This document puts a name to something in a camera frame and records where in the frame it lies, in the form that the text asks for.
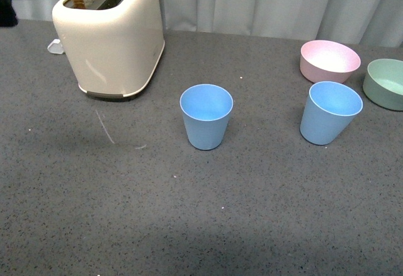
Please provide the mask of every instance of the speckled countertop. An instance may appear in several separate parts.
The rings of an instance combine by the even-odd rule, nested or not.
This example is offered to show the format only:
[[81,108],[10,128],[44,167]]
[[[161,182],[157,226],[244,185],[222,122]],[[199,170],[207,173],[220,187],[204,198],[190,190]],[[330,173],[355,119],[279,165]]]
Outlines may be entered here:
[[[0,28],[1,275],[401,275],[403,112],[362,83],[403,49],[351,46],[364,109],[315,146],[299,132],[303,41],[167,32],[148,87],[115,102],[79,90],[56,37]],[[198,83],[234,98],[213,151],[181,118]]]

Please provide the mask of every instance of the toaster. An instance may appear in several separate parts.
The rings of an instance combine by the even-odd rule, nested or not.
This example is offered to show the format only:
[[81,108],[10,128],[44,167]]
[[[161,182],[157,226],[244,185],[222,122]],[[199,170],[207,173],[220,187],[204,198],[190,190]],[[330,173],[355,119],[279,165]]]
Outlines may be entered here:
[[83,92],[124,98],[147,86],[165,46],[159,0],[60,0],[52,18]]

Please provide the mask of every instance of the plastic cup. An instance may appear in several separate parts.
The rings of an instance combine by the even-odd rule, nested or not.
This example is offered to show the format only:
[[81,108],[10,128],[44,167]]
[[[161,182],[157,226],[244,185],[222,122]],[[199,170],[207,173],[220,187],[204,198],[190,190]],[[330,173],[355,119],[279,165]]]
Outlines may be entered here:
[[309,89],[300,131],[309,142],[332,142],[362,111],[363,101],[351,88],[336,82],[315,83]]
[[188,88],[179,101],[184,126],[193,147],[211,150],[220,145],[234,102],[220,86],[200,84]]

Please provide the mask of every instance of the white curtain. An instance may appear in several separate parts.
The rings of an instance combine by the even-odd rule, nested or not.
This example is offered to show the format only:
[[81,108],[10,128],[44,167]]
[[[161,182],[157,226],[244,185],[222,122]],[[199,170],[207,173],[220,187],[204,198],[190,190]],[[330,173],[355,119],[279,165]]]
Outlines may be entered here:
[[[20,0],[20,18],[51,20],[57,0]],[[326,39],[403,47],[403,0],[160,0],[168,30]]]

